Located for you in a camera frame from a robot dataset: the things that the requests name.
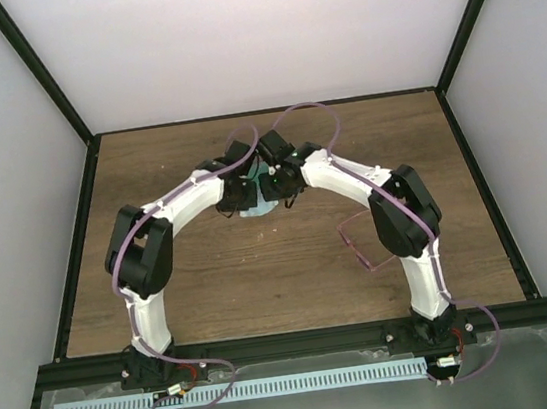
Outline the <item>light blue cleaning cloth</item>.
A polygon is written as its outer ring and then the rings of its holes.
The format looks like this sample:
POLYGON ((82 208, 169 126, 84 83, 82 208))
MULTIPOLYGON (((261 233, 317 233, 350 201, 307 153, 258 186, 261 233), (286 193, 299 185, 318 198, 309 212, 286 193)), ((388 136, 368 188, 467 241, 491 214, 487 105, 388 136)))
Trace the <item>light blue cleaning cloth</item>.
POLYGON ((241 218, 251 218, 251 217, 259 217, 259 216, 265 216, 268 213, 271 213, 271 211, 274 210, 275 207, 278 206, 278 201, 258 201, 257 205, 255 207, 251 207, 247 210, 243 210, 239 212, 239 215, 241 218))

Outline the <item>pink transparent sunglasses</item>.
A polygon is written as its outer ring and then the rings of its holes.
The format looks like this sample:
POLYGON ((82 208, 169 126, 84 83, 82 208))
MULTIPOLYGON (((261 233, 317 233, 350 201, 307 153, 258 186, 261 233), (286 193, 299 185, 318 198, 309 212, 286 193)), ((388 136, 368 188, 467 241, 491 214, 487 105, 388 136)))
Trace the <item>pink transparent sunglasses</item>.
POLYGON ((340 238, 342 238, 345 246, 354 253, 355 258, 359 262, 359 264, 362 265, 362 267, 365 268, 368 272, 376 273, 387 264, 395 260, 396 256, 392 255, 385 259, 383 262, 373 264, 372 261, 370 261, 364 254, 362 254, 362 252, 358 249, 357 245, 355 245, 354 241, 351 240, 351 238, 347 234, 347 231, 345 230, 349 223, 366 214, 369 214, 368 209, 359 211, 357 214, 354 214, 350 218, 345 219, 343 222, 339 223, 336 226, 336 231, 339 234, 340 238))

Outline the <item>blue green glasses case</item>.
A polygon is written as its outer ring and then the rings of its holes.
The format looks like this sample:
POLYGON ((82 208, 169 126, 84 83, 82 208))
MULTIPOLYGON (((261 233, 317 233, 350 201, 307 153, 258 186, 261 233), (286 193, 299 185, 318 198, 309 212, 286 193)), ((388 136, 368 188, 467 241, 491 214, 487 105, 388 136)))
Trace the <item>blue green glasses case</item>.
POLYGON ((255 165, 252 167, 251 171, 247 175, 248 179, 256 179, 265 169, 264 166, 265 166, 264 162, 255 163, 255 165))

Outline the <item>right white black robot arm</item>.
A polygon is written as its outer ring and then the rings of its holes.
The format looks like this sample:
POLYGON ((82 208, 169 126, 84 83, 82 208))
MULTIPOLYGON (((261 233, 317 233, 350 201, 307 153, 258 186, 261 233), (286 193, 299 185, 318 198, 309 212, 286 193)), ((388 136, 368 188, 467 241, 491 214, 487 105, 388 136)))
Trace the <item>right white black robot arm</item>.
POLYGON ((268 200, 295 198, 306 188, 328 190, 364 205, 379 242, 403 266, 411 295, 417 340, 436 348, 451 334, 444 316, 453 304, 439 255, 442 213, 419 174, 402 164, 391 170, 334 155, 308 142, 296 147, 271 130, 257 142, 269 171, 259 180, 268 200))

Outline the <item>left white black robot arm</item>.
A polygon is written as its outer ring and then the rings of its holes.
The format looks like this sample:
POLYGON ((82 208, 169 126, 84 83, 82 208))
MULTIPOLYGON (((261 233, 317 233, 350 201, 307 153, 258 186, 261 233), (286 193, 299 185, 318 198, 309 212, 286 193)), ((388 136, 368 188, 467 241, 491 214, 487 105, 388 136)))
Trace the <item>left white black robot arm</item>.
POLYGON ((257 185, 248 179, 257 145, 233 141, 222 157, 203 161, 171 192, 142 207, 118 212, 105 269, 112 289, 125 300, 131 344, 144 358, 143 374, 170 383, 177 358, 166 352, 173 336, 165 319, 164 289, 173 273, 174 238, 205 209, 233 215, 257 205, 257 185))

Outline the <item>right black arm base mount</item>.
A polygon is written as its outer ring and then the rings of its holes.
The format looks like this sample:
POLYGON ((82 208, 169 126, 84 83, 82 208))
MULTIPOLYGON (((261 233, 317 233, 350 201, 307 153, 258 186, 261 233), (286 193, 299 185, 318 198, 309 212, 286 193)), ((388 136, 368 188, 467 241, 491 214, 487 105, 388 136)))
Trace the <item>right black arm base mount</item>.
POLYGON ((388 320, 381 327, 381 335, 390 353, 421 355, 429 351, 452 349, 459 340, 465 346, 476 343, 476 334, 465 329, 465 321, 466 317, 459 315, 453 305, 449 305, 434 320, 411 311, 408 317, 388 320))

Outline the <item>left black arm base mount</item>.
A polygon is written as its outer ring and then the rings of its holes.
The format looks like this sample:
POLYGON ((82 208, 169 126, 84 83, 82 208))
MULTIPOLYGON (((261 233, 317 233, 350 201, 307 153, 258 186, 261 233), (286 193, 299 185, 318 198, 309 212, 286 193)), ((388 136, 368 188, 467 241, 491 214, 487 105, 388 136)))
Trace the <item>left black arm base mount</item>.
POLYGON ((132 345, 123 349, 120 360, 121 383, 125 390, 163 388, 178 382, 206 379, 206 371, 198 365, 176 364, 149 357, 132 345))

